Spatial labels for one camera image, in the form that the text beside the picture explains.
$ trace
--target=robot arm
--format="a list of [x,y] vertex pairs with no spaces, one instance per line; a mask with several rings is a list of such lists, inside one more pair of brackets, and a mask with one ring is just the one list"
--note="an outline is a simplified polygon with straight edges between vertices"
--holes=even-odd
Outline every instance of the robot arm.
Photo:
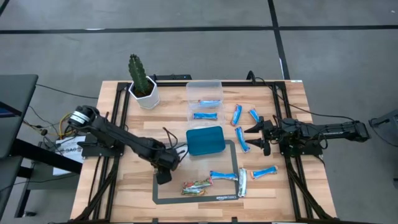
[[153,138],[135,136],[110,123],[99,111],[91,106],[78,106],[70,116],[68,124],[78,131],[94,135],[101,147],[112,148],[120,142],[129,146],[141,159],[151,163],[157,170],[157,183],[172,180],[170,170],[175,170],[180,158],[174,148]]
[[259,122],[245,133],[258,133],[262,138],[246,140],[264,149],[264,155],[271,154],[270,141],[277,141],[281,146],[281,154],[287,156],[297,155],[321,155],[322,149],[327,147],[327,139],[345,138],[350,141],[365,142],[370,138],[365,124],[359,121],[351,121],[340,124],[315,125],[303,123],[292,118],[280,119],[280,127],[274,126],[271,120],[264,121],[259,117]]

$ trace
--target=cactus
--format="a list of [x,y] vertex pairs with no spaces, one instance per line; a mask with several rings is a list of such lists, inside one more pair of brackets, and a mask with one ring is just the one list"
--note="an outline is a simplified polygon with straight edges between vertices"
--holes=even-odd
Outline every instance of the cactus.
[[130,55],[129,72],[132,80],[134,81],[134,88],[144,94],[144,96],[149,95],[152,89],[148,84],[144,66],[142,65],[139,57],[135,54]]

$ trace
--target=white hexagonal pot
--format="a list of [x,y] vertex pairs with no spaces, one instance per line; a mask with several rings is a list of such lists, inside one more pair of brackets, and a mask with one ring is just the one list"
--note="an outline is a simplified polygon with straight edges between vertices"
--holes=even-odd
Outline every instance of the white hexagonal pot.
[[151,81],[152,84],[154,84],[154,89],[152,90],[152,93],[150,93],[150,95],[137,98],[132,92],[132,88],[134,87],[134,82],[131,83],[129,92],[137,100],[141,108],[151,110],[159,104],[160,99],[156,83],[149,77],[147,77],[147,79]]

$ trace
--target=clear plastic container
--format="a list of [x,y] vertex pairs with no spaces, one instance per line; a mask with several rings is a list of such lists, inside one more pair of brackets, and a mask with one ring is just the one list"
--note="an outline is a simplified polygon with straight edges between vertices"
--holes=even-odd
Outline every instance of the clear plastic container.
[[[219,80],[189,82],[187,84],[188,123],[192,129],[221,126],[225,124],[223,87]],[[204,106],[200,101],[220,101],[213,106]],[[217,120],[193,119],[194,113],[217,113]]]

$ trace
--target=wire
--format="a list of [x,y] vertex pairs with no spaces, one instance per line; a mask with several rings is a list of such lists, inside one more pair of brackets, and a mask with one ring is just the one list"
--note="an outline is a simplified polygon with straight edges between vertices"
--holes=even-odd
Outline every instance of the wire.
[[[176,147],[175,149],[178,149],[178,148],[180,148],[180,147],[182,147],[182,146],[186,146],[186,145],[187,145],[187,143],[184,143],[184,144],[182,144],[182,145]],[[181,157],[180,162],[185,158],[185,156],[187,156],[187,154],[188,154],[188,149],[187,149],[187,151],[185,152],[185,154]]]
[[71,141],[71,140],[75,139],[77,136],[78,136],[78,135],[75,134],[74,137],[71,137],[70,139],[68,139],[68,140],[66,140],[66,141],[63,141],[63,142],[61,142],[60,144],[63,144],[63,143],[68,142],[68,141]]
[[94,176],[93,176],[93,183],[91,183],[90,194],[89,194],[89,196],[88,196],[88,204],[90,204],[91,195],[93,194],[93,188],[94,188],[95,178],[96,178],[96,176],[97,176],[97,170],[98,170],[98,166],[99,166],[99,164],[100,164],[100,160],[101,160],[101,157],[99,156],[98,159],[97,159],[97,163],[95,164],[95,170],[94,170]]
[[319,159],[323,163],[323,166],[326,166],[325,161],[323,161],[323,159],[320,156],[316,156],[316,155],[313,155],[313,156],[315,156],[315,158]]
[[380,138],[381,140],[383,140],[386,144],[389,144],[390,146],[393,146],[393,147],[398,147],[398,145],[393,144],[393,143],[387,141],[386,139],[384,139],[383,137],[381,137],[381,135],[374,129],[373,121],[374,121],[375,119],[376,119],[376,118],[372,118],[372,119],[369,120],[369,125],[370,125],[370,127],[372,128],[372,130],[374,131],[374,133],[375,133],[377,136],[379,136],[379,138]]
[[[166,133],[167,133],[167,137],[169,138],[169,142],[170,142],[170,147],[171,147],[171,148],[174,148],[174,147],[178,144],[178,139],[177,139],[177,137],[176,137],[173,133],[171,133],[169,130],[167,130],[165,127],[163,127],[163,130],[165,130]],[[170,135],[172,135],[172,136],[175,138],[175,144],[174,144],[174,146],[172,145],[172,140],[171,140],[171,138],[170,138]]]
[[43,142],[44,142],[44,144],[45,144],[46,147],[48,147],[48,145],[45,143],[44,139],[46,139],[48,142],[50,142],[50,143],[53,145],[53,147],[54,147],[54,150],[53,150],[53,151],[57,151],[57,152],[59,152],[59,154],[60,154],[61,156],[63,156],[62,152],[58,149],[57,145],[54,144],[54,142],[52,142],[51,140],[49,140],[46,136],[43,136]]
[[[305,124],[305,123],[303,123],[303,122],[300,122],[300,124],[301,124],[301,125],[304,125],[304,126],[307,126],[307,127],[310,127],[310,128],[312,128],[312,129],[318,131],[318,133],[314,134],[309,140],[305,141],[305,143],[307,143],[307,142],[309,142],[310,140],[312,140],[314,136],[318,136],[318,141],[317,141],[317,143],[319,144],[319,146],[320,146],[322,149],[327,149],[327,148],[328,148],[328,146],[329,146],[329,144],[328,144],[328,139],[326,138],[326,135],[322,133],[322,131],[326,130],[326,128],[323,128],[323,129],[321,129],[321,130],[318,130],[318,129],[314,128],[313,126],[308,125],[308,124]],[[325,147],[323,147],[323,146],[321,145],[321,142],[322,142],[322,140],[320,140],[320,137],[321,137],[321,136],[323,136],[323,139],[325,140],[325,144],[326,144]]]
[[139,141],[134,141],[136,144],[138,144],[138,145],[140,145],[140,146],[142,146],[142,147],[144,147],[144,148],[146,148],[146,149],[152,149],[152,150],[157,150],[157,151],[164,151],[164,150],[170,150],[170,149],[173,149],[177,144],[178,144],[178,139],[177,139],[177,137],[173,134],[173,133],[171,133],[169,130],[167,130],[165,127],[163,127],[163,129],[166,131],[166,133],[167,133],[167,137],[169,138],[169,141],[171,142],[171,138],[170,138],[170,135],[169,134],[171,134],[174,138],[175,138],[175,144],[173,145],[173,146],[171,146],[170,148],[154,148],[154,147],[149,147],[149,146],[146,146],[146,145],[143,145],[141,142],[139,142]]
[[[22,122],[24,123],[24,125],[27,125],[28,127],[32,128],[33,130],[35,130],[35,131],[36,131],[37,133],[39,133],[40,135],[43,135],[43,134],[42,134],[42,131],[43,131],[44,128],[38,128],[39,125],[37,125],[37,126],[31,125],[31,124],[29,124],[29,122],[27,122],[26,120],[23,120]],[[45,134],[49,134],[49,135],[52,135],[52,136],[58,136],[58,134],[54,134],[54,133],[45,133]]]
[[70,131],[70,132],[68,133],[68,132],[67,132],[68,127],[67,127],[67,128],[65,129],[64,133],[62,133],[62,123],[63,123],[67,118],[69,118],[71,114],[72,114],[72,113],[67,113],[67,114],[65,114],[65,115],[61,118],[61,120],[60,120],[60,122],[59,122],[60,139],[62,139],[64,136],[66,136],[66,135],[68,135],[68,134],[71,134],[71,133],[73,132],[73,131]]
[[[262,79],[262,78],[260,78],[260,77],[256,77],[256,78],[261,79],[261,80],[264,82],[264,84],[267,85],[267,84],[266,84],[266,81],[264,81],[264,79]],[[279,94],[278,94],[278,92],[276,92],[276,90],[273,90],[269,85],[267,85],[267,86],[268,86],[268,88],[269,88],[271,91],[273,91],[281,100],[284,100],[283,97],[279,96]],[[307,112],[307,113],[310,113],[310,114],[313,114],[313,115],[324,116],[324,117],[330,117],[330,118],[344,118],[344,119],[349,119],[349,120],[352,120],[352,121],[355,122],[355,120],[354,120],[353,118],[349,118],[349,117],[347,117],[347,116],[336,116],[336,115],[318,114],[318,113],[314,113],[314,112],[311,112],[311,111],[307,111],[307,110],[305,110],[305,109],[301,109],[301,108],[299,108],[298,106],[291,105],[290,103],[288,103],[288,104],[289,104],[289,106],[293,106],[293,107],[296,108],[296,109],[299,109],[299,110],[301,110],[301,111],[304,111],[304,112]]]
[[56,134],[59,135],[57,129],[54,127],[55,124],[51,123],[50,121],[44,120],[39,114],[37,114],[36,110],[35,110],[32,106],[29,106],[29,108],[32,109],[33,113],[34,113],[39,119],[41,119],[42,121],[48,123],[48,124],[55,130]]
[[48,86],[45,86],[45,85],[41,85],[41,84],[36,84],[36,85],[37,85],[37,86],[44,87],[44,88],[48,88],[48,89],[50,89],[50,90],[58,91],[58,92],[60,92],[60,93],[72,95],[72,96],[77,96],[77,97],[82,97],[82,98],[87,98],[87,99],[96,99],[96,100],[98,99],[98,97],[83,96],[83,95],[77,95],[77,94],[73,94],[73,93],[68,93],[68,92],[65,92],[65,91],[62,91],[62,90],[58,90],[58,89],[55,89],[55,88],[52,88],[52,87],[48,87]]
[[12,185],[10,185],[10,186],[7,186],[7,187],[1,189],[0,192],[2,192],[3,190],[8,189],[8,188],[10,188],[10,187],[13,187],[13,186],[15,186],[15,185],[19,185],[19,184],[24,184],[24,183],[38,183],[38,184],[41,184],[41,183],[44,183],[44,182],[49,182],[49,181],[61,180],[61,179],[69,178],[69,177],[74,177],[74,176],[76,176],[76,175],[78,175],[78,174],[70,175],[70,176],[68,176],[68,177],[60,177],[60,178],[55,178],[55,179],[49,179],[49,180],[40,180],[40,181],[29,181],[29,180],[28,180],[28,181],[23,181],[23,182],[19,182],[19,183],[16,183],[16,184],[12,184]]

